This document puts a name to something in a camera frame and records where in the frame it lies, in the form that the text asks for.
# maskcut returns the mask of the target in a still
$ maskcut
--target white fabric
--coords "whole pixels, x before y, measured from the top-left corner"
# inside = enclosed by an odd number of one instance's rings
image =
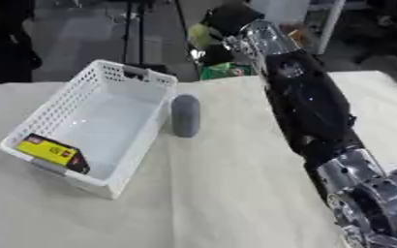
[[[363,141],[394,168],[395,82],[377,72],[332,76]],[[0,140],[61,86],[0,85]],[[202,103],[199,135],[178,139],[164,129],[118,201],[0,152],[0,247],[343,247],[257,77],[183,84],[179,93]]]

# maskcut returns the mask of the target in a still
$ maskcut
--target person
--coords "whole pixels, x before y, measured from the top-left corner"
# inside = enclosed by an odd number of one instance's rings
[[[30,82],[42,64],[22,26],[32,14],[31,1],[0,0],[0,83]]]

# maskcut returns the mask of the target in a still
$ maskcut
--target gray cylinder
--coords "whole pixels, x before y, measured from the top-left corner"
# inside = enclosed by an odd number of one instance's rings
[[[171,104],[171,122],[175,135],[192,138],[200,129],[200,102],[191,95],[178,96]]]

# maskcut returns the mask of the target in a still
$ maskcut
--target black chair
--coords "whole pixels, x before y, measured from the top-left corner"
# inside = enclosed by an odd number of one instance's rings
[[[391,16],[397,23],[397,0],[369,0],[375,16]],[[361,64],[376,55],[393,55],[397,57],[397,24],[382,26],[378,23],[380,34],[377,36],[357,34],[352,41],[364,45],[366,50],[356,56],[353,62]]]

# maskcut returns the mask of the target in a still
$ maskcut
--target green object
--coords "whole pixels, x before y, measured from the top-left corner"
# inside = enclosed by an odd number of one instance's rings
[[[217,78],[233,78],[242,76],[252,76],[253,68],[251,66],[238,65],[234,63],[225,63],[212,67],[202,67],[200,80],[210,80]]]

